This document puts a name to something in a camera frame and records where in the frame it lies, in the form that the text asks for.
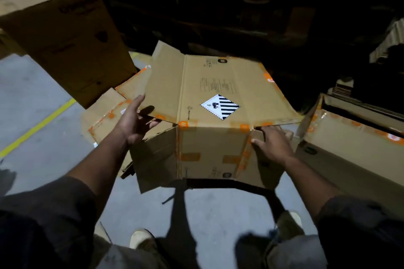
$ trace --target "hand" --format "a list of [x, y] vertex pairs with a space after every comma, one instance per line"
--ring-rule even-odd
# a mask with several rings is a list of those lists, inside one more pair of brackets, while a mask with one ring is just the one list
[[140, 142], [146, 132], [159, 124], [160, 120], [152, 121], [150, 116], [141, 116], [138, 113], [140, 104], [145, 99], [144, 95], [137, 96], [126, 108], [114, 130], [120, 130], [125, 134], [128, 145]]
[[265, 133], [265, 142], [259, 139], [252, 139], [251, 142], [260, 147], [267, 158], [283, 166], [285, 166], [288, 158], [295, 158], [288, 140], [290, 136], [286, 136], [280, 127], [271, 126], [262, 127], [261, 129]]

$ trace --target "black and white striped label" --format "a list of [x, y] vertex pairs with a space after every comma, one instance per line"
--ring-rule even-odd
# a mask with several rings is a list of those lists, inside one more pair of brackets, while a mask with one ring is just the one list
[[223, 97], [220, 94], [217, 94], [206, 100], [201, 104], [205, 109], [209, 112], [215, 114], [221, 120], [225, 120], [229, 115], [235, 112], [240, 106], [233, 101]]

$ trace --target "sleeve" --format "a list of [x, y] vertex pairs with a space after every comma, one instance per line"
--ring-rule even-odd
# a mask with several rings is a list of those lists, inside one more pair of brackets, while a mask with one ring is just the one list
[[316, 218], [330, 268], [397, 265], [404, 252], [404, 222], [376, 202], [330, 199]]
[[80, 180], [62, 177], [36, 190], [3, 197], [0, 210], [35, 220], [66, 266], [82, 268], [89, 263], [95, 195]]

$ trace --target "yellow floor line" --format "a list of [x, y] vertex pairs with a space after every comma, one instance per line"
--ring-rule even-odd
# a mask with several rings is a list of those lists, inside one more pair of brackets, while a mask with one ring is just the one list
[[38, 132], [40, 129], [42, 129], [44, 126], [46, 126], [48, 123], [50, 123], [52, 120], [54, 120], [56, 117], [58, 117], [60, 114], [62, 114], [65, 110], [67, 110], [70, 106], [72, 106], [76, 101], [71, 98], [68, 102], [63, 104], [60, 108], [58, 108], [56, 111], [54, 111], [52, 114], [50, 114], [47, 118], [43, 119], [40, 123], [38, 123], [35, 127], [31, 128], [28, 130], [27, 133], [22, 135], [21, 137], [17, 138], [13, 143], [9, 144], [6, 148], [0, 151], [0, 158], [6, 157], [11, 151], [14, 149], [17, 149], [20, 144], [25, 142], [27, 139], [29, 139], [33, 134]]

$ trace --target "forearm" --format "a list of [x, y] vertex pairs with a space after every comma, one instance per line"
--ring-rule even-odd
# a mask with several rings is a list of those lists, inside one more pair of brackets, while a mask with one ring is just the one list
[[297, 158], [285, 162], [285, 171], [292, 179], [311, 218], [315, 217], [328, 200], [341, 195], [341, 191]]
[[98, 217], [104, 210], [127, 152], [124, 133], [114, 129], [98, 147], [67, 173], [67, 176], [81, 180], [93, 191]]

